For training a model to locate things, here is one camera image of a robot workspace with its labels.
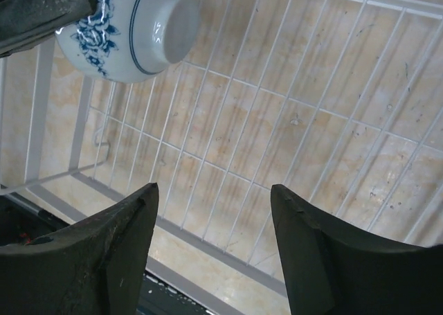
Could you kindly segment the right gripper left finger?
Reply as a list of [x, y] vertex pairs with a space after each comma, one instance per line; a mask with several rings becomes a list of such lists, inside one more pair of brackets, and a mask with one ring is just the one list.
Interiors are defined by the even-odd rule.
[[135, 314], [159, 188], [26, 245], [1, 247], [2, 314]]

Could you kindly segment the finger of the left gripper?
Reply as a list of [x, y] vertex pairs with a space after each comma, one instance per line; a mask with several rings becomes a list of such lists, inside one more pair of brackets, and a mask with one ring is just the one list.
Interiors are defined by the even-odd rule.
[[97, 0], [1, 0], [1, 57], [32, 49], [97, 7]]

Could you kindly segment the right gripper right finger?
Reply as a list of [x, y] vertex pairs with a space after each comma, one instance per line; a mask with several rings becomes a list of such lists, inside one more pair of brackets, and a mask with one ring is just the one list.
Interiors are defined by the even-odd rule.
[[292, 314], [441, 314], [442, 246], [357, 228], [282, 184], [271, 212]]

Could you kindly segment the blue white patterned bowl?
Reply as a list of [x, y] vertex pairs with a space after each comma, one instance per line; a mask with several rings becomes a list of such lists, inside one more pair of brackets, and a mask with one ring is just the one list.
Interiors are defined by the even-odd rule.
[[57, 30], [65, 58], [92, 78], [137, 83], [182, 61], [199, 30], [197, 0], [97, 0], [94, 14]]

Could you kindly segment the white wire dish rack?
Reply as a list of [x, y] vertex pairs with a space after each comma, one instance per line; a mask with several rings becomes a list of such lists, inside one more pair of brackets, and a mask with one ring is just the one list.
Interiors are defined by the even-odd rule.
[[54, 36], [1, 60], [1, 197], [75, 223], [159, 186], [150, 274], [210, 314], [290, 312], [281, 183], [389, 239], [442, 242], [442, 0], [197, 0], [185, 58], [92, 78]]

